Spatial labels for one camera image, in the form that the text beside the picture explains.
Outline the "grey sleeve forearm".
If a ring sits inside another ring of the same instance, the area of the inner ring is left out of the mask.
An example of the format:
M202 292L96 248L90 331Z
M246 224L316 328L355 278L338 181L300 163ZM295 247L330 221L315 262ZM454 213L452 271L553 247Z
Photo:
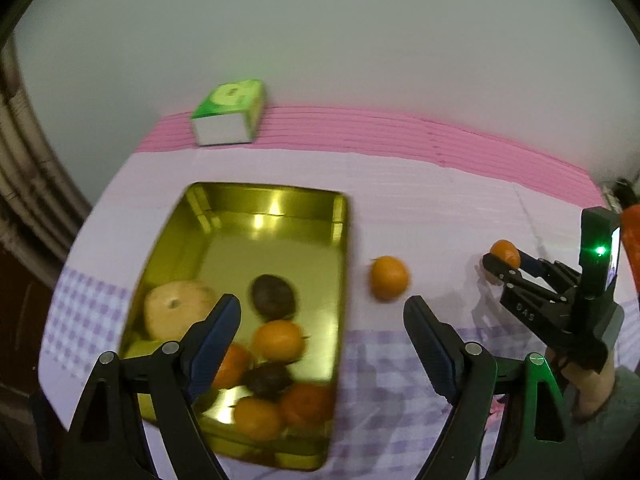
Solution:
M639 477L639 376L624 366L614 370L612 394L596 414L579 420L572 411L587 479Z

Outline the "right hand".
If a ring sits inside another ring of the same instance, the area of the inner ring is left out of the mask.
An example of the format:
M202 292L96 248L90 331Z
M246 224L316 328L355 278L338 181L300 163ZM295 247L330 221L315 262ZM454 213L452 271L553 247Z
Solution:
M608 355L600 372L585 370L551 348L544 352L544 356L551 367L575 389L572 411L576 419L592 417L611 396L615 384L613 352Z

